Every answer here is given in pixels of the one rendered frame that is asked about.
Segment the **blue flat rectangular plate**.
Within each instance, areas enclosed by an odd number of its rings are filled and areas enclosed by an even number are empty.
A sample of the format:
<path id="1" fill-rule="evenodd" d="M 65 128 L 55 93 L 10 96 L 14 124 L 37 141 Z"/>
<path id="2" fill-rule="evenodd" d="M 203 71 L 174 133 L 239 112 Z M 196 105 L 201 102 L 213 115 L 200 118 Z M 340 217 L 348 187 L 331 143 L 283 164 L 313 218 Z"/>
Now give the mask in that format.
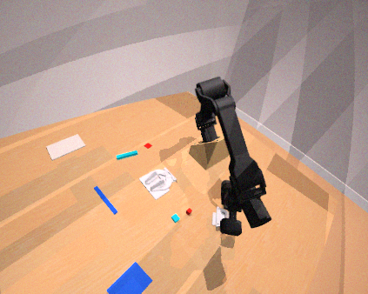
<path id="1" fill-rule="evenodd" d="M 141 294 L 151 282 L 152 279 L 135 262 L 107 291 L 109 294 Z"/>

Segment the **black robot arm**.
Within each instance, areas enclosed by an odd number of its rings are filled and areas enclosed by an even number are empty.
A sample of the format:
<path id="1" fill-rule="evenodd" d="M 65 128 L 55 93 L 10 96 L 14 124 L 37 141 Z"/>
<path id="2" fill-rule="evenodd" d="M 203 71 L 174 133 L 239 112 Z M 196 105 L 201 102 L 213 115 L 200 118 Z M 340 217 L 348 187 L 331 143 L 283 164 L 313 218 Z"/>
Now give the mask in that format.
<path id="1" fill-rule="evenodd" d="M 195 91 L 201 103 L 195 120 L 197 129 L 201 130 L 202 143 L 220 138 L 215 128 L 217 120 L 219 122 L 231 159 L 228 169 L 232 197 L 242 204 L 240 210 L 251 228 L 270 222 L 272 218 L 261 200 L 266 195 L 264 175 L 247 149 L 235 111 L 236 104 L 231 96 L 231 86 L 221 77 L 214 77 L 197 83 Z"/>

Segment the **blue long bar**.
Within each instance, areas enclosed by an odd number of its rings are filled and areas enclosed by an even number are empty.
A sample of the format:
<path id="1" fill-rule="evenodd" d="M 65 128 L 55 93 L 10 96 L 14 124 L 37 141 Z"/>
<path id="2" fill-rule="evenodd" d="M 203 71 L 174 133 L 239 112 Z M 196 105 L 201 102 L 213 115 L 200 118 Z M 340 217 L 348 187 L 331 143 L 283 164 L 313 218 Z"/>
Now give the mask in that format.
<path id="1" fill-rule="evenodd" d="M 107 199 L 107 197 L 103 194 L 102 191 L 98 187 L 95 187 L 94 190 L 98 193 L 104 203 L 111 209 L 112 213 L 115 215 L 118 213 L 116 208 L 111 204 L 111 202 Z"/>

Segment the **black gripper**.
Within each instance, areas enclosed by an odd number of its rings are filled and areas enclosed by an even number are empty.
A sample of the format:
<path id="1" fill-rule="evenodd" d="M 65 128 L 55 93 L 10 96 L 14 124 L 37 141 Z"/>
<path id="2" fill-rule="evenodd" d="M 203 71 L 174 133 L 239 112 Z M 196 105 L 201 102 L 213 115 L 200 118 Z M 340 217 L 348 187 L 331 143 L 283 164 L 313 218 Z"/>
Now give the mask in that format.
<path id="1" fill-rule="evenodd" d="M 220 220 L 220 232 L 231 236 L 239 236 L 242 233 L 242 222 L 237 220 L 237 211 L 240 210 L 242 204 L 238 204 L 231 195 L 231 181 L 223 180 L 221 183 L 221 203 L 225 210 L 228 210 L 229 218 Z"/>

